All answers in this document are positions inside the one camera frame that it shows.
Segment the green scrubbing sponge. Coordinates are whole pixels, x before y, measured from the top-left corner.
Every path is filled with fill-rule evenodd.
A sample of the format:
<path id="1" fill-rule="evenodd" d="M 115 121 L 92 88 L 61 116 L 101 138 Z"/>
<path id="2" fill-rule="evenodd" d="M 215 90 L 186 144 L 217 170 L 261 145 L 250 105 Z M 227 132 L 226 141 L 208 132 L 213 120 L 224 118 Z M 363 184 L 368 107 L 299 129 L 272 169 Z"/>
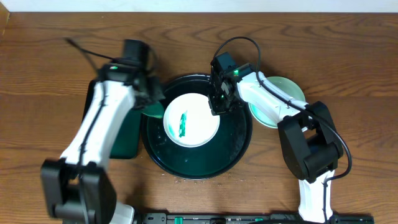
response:
<path id="1" fill-rule="evenodd" d="M 152 118 L 162 119 L 164 117 L 165 109 L 161 102 L 156 101 L 151 105 L 145 106 L 141 113 Z"/>

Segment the white plate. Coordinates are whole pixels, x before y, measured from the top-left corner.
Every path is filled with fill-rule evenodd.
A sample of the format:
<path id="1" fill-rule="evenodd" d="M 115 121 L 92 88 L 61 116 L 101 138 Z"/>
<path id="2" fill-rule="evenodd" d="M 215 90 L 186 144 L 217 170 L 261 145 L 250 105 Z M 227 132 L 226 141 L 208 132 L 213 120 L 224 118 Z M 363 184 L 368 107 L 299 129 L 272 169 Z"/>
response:
<path id="1" fill-rule="evenodd" d="M 163 126 L 175 144 L 193 148 L 213 139 L 220 126 L 220 117 L 212 115 L 205 95 L 186 93 L 166 107 Z"/>

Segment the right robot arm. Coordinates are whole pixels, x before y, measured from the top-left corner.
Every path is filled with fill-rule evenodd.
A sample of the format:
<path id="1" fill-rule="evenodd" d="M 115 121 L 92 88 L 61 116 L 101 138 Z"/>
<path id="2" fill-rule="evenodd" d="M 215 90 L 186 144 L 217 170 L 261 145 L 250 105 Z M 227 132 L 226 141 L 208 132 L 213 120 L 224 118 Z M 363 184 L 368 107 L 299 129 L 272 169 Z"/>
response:
<path id="1" fill-rule="evenodd" d="M 347 146 L 329 109 L 288 95 L 251 64 L 212 61 L 209 104 L 213 114 L 254 105 L 277 125 L 284 161 L 298 178 L 302 220 L 328 223 L 333 216 L 330 185 Z"/>

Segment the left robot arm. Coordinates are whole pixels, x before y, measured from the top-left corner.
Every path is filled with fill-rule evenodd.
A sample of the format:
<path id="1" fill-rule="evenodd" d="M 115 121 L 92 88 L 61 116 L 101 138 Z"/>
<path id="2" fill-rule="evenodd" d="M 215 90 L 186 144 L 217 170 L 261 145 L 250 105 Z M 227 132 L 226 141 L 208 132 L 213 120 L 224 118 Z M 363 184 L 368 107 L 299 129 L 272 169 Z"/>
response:
<path id="1" fill-rule="evenodd" d="M 118 202 L 106 170 L 127 114 L 164 96 L 145 62 L 114 59 L 98 70 L 81 126 L 57 160 L 40 169 L 47 212 L 69 223 L 133 223 L 134 208 Z"/>

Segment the mint plate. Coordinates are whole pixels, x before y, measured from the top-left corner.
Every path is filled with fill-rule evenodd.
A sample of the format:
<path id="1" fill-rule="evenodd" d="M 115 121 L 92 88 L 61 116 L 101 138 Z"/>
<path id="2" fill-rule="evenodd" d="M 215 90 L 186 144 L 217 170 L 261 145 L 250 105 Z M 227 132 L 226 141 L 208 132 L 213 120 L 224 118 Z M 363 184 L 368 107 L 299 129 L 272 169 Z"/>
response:
<path id="1" fill-rule="evenodd" d="M 267 78 L 273 85 L 286 92 L 296 100 L 305 101 L 305 95 L 302 89 L 292 80 L 284 77 L 268 77 Z M 269 119 L 262 111 L 257 109 L 254 105 L 249 104 L 249 110 L 253 117 L 262 125 L 277 129 L 277 124 Z"/>

